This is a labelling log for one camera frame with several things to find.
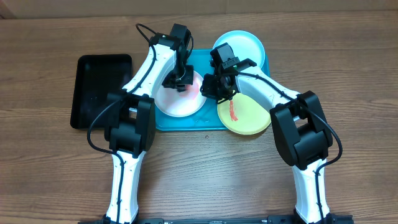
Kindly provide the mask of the yellow green plate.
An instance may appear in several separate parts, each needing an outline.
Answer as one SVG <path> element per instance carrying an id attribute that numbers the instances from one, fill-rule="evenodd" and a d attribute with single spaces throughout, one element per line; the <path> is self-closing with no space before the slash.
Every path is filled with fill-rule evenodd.
<path id="1" fill-rule="evenodd" d="M 271 124 L 269 112 L 242 93 L 237 93 L 231 100 L 218 104 L 217 112 L 221 122 L 237 134 L 257 134 Z"/>

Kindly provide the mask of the light blue plate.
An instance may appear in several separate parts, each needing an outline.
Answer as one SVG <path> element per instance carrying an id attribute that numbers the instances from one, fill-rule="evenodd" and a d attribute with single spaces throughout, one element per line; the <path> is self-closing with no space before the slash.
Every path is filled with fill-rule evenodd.
<path id="1" fill-rule="evenodd" d="M 264 73 L 269 71 L 268 58 L 262 42 L 252 33 L 245 30 L 232 30 L 220 36 L 213 49 L 221 44 L 228 43 L 234 55 L 240 60 L 250 58 L 256 62 Z"/>

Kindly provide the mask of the white plate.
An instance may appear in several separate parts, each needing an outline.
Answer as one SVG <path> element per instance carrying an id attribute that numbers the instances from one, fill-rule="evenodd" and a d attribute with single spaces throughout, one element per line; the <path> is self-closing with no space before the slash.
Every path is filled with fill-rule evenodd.
<path id="1" fill-rule="evenodd" d="M 193 72 L 193 84 L 201 87 L 203 77 Z M 179 94 L 177 90 L 160 86 L 156 96 L 155 104 L 161 112 L 172 117 L 186 117 L 196 113 L 206 101 L 201 92 L 197 94 Z"/>

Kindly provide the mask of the green pink sponge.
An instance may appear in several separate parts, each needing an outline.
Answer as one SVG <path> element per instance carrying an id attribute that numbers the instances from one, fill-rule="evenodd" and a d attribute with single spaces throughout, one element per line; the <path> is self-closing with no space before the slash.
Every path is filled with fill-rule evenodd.
<path id="1" fill-rule="evenodd" d="M 196 83 L 194 83 L 192 85 L 185 85 L 184 90 L 177 90 L 177 92 L 181 95 L 182 94 L 184 94 L 184 95 L 197 94 L 197 93 L 199 93 L 199 89 L 200 89 L 200 87 Z"/>

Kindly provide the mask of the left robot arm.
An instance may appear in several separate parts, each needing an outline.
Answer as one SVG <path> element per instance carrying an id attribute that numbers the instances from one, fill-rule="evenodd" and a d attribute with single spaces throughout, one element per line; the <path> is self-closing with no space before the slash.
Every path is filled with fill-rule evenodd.
<path id="1" fill-rule="evenodd" d="M 185 91 L 193 84 L 192 48 L 187 26 L 174 24 L 170 34 L 156 32 L 149 53 L 133 79 L 107 97 L 104 138 L 112 152 L 114 173 L 105 223 L 137 223 L 137 190 L 145 153 L 155 137 L 155 101 L 160 87 Z"/>

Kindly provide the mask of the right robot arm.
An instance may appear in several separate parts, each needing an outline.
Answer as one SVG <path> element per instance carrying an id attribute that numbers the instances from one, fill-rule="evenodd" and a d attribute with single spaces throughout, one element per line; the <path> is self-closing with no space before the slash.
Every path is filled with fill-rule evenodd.
<path id="1" fill-rule="evenodd" d="M 328 223 L 323 168 L 333 140 L 316 94 L 282 86 L 251 59 L 240 60 L 227 43 L 210 55 L 214 72 L 204 76 L 202 95 L 221 104 L 242 93 L 269 112 L 276 149 L 294 173 L 296 221 Z"/>

